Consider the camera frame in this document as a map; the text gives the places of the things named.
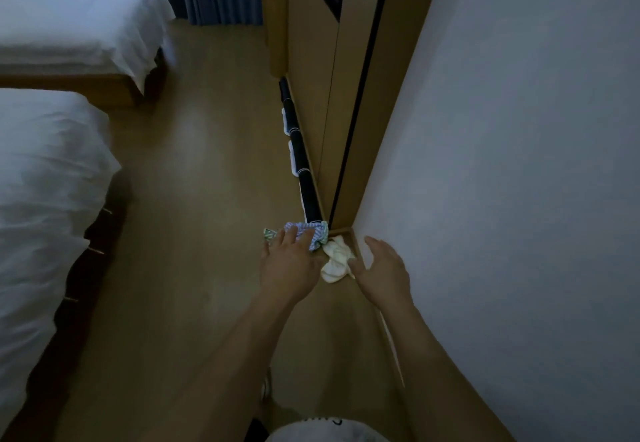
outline white shirt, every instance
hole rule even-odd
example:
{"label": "white shirt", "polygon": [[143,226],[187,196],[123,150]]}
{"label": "white shirt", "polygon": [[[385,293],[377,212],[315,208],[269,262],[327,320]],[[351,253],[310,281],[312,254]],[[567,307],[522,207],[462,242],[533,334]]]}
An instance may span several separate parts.
{"label": "white shirt", "polygon": [[388,442],[368,425],[343,418],[311,418],[276,430],[267,442]]}

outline floor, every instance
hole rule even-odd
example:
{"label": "floor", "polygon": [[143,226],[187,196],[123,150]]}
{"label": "floor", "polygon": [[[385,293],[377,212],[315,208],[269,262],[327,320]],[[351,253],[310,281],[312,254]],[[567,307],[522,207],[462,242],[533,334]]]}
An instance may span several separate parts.
{"label": "floor", "polygon": [[[111,113],[134,201],[56,441],[135,441],[160,420],[257,292],[262,229],[303,219],[261,28],[170,34],[159,103]],[[272,371],[272,428],[332,415],[410,440],[354,281],[321,282],[294,310]]]}

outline white bedsheet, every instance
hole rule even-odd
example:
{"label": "white bedsheet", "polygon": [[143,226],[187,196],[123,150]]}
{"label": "white bedsheet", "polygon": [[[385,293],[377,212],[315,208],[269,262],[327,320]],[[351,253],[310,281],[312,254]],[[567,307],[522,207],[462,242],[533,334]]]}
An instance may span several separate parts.
{"label": "white bedsheet", "polygon": [[126,74],[144,91],[167,0],[0,0],[0,74]]}
{"label": "white bedsheet", "polygon": [[82,95],[0,89],[0,436],[119,168],[107,115]]}

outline wooden bed frame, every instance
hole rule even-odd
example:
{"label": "wooden bed frame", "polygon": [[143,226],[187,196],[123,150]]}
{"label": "wooden bed frame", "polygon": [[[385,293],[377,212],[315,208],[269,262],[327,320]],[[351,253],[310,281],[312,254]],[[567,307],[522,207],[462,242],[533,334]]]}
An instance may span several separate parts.
{"label": "wooden bed frame", "polygon": [[145,79],[144,96],[127,75],[0,75],[0,88],[67,90],[84,95],[99,108],[133,107],[143,100],[156,100],[167,75],[162,48],[156,54],[156,68]]}

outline right hand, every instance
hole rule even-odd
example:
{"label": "right hand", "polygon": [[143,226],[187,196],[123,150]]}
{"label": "right hand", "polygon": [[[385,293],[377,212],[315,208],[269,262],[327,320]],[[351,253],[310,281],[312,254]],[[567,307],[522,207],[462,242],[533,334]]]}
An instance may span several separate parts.
{"label": "right hand", "polygon": [[359,258],[349,260],[349,267],[365,297],[382,313],[413,306],[409,274],[402,258],[382,240],[365,236],[364,241],[373,254],[371,268],[364,268]]}

